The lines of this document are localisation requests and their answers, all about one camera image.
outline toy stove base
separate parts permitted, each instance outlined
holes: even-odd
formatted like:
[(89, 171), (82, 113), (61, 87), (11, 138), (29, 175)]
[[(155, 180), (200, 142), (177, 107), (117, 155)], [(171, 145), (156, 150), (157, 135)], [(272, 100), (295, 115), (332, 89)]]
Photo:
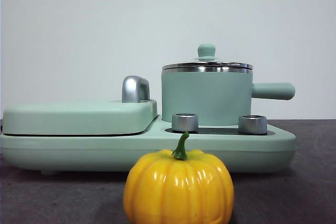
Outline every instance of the toy stove base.
[[(104, 136), (1, 135), (1, 152), (12, 165), (43, 174), (58, 171), (127, 172), (143, 155), (173, 150), (180, 134), (157, 116), (142, 133)], [(230, 172), (267, 173), (286, 168), (297, 149), (296, 137), (267, 125), (266, 135), (247, 135), (237, 126), (207, 127), (191, 133), (186, 149), (220, 158)]]

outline lid knob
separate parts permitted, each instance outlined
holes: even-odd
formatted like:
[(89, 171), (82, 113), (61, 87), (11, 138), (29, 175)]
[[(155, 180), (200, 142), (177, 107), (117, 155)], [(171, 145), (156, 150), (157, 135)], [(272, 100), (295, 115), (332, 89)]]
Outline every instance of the lid knob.
[(215, 59), (216, 47), (212, 44), (201, 44), (198, 49), (198, 60), (211, 61)]

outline pot handle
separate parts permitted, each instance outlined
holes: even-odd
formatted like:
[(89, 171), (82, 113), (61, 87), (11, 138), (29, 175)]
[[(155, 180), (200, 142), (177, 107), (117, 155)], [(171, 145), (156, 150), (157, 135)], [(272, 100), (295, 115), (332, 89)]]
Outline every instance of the pot handle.
[(291, 83), (254, 83), (252, 86), (253, 98), (290, 100), (295, 95), (295, 87)]

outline silver handle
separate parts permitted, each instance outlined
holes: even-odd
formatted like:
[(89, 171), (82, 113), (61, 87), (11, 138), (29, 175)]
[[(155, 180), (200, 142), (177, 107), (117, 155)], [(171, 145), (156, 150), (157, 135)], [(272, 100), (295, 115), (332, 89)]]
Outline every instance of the silver handle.
[(121, 102), (149, 100), (149, 83), (140, 76), (127, 76), (122, 83)]

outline toy kitchen set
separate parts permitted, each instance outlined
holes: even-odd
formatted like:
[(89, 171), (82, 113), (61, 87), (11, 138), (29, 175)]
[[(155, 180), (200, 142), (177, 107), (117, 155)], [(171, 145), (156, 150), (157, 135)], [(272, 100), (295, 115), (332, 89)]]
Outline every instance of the toy kitchen set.
[(12, 165), (43, 174), (58, 171), (129, 171), (143, 155), (173, 150), (189, 131), (187, 150), (220, 158), (230, 172), (286, 168), (296, 137), (251, 115), (251, 99), (289, 100), (290, 83), (252, 82), (252, 66), (215, 58), (200, 45), (198, 58), (162, 68), (162, 115), (149, 83), (127, 76), (121, 100), (18, 105), (7, 108), (0, 136)]

